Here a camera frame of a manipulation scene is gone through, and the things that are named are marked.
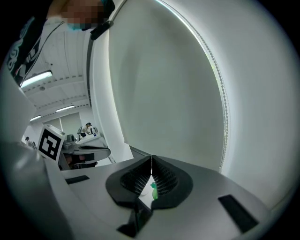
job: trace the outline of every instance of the green object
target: green object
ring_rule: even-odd
[[[153,188],[152,197],[156,200],[158,198],[158,190],[156,189],[155,182],[151,183],[151,187]]]

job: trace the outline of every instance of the ceiling light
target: ceiling light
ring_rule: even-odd
[[[39,118],[41,118],[41,116],[37,116],[37,117],[31,119],[30,122],[31,122],[31,121],[34,121],[34,120],[36,120],[36,119],[39,119]]]
[[[41,73],[39,75],[36,75],[34,77],[28,78],[28,79],[26,79],[22,83],[21,88],[24,88],[24,87],[26,87],[26,86],[28,86],[28,85],[30,85],[32,83],[35,83],[37,81],[40,81],[40,80],[42,80],[44,78],[51,77],[51,76],[52,76],[52,72],[51,71],[47,71],[47,72]]]
[[[64,110],[67,110],[67,109],[70,109],[70,108],[73,108],[73,107],[75,107],[75,106],[72,105],[72,106],[69,106],[69,107],[64,107],[64,108],[61,108],[59,110],[56,110],[56,112],[64,111]]]

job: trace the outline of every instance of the black slot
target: black slot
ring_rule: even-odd
[[[242,233],[249,231],[258,224],[258,222],[232,195],[219,197],[218,200]]]
[[[79,177],[68,178],[68,179],[66,179],[66,182],[67,182],[67,184],[73,184],[73,183],[85,181],[87,179],[90,179],[90,178],[86,175],[83,175],[83,176],[79,176]]]

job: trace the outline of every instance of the black cable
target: black cable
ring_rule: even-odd
[[[41,46],[41,49],[39,50],[38,55],[37,55],[37,57],[36,57],[34,63],[31,65],[30,69],[27,71],[26,75],[24,76],[24,78],[23,78],[23,80],[22,80],[20,86],[22,86],[22,84],[23,84],[23,82],[25,81],[25,79],[26,79],[28,73],[32,70],[33,66],[36,64],[36,62],[37,62],[37,60],[38,60],[38,57],[39,57],[39,55],[41,54],[42,49],[43,49],[43,47],[44,47],[46,41],[48,40],[48,38],[49,38],[49,37],[51,36],[51,34],[52,34],[55,30],[57,30],[58,27],[61,26],[63,23],[64,23],[64,21],[62,21],[60,24],[58,24],[58,25],[57,25],[57,26],[49,33],[49,35],[47,36],[45,42],[44,42],[43,45]]]

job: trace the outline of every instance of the white ceiling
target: white ceiling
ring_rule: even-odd
[[[60,23],[58,20],[46,22],[40,46],[50,32]],[[86,77],[83,73],[86,64],[86,32],[69,30],[64,23],[47,39],[40,56],[28,77],[51,70],[48,77],[22,88],[28,99],[37,108],[36,116],[45,120],[55,111],[70,105],[87,107],[90,105]]]

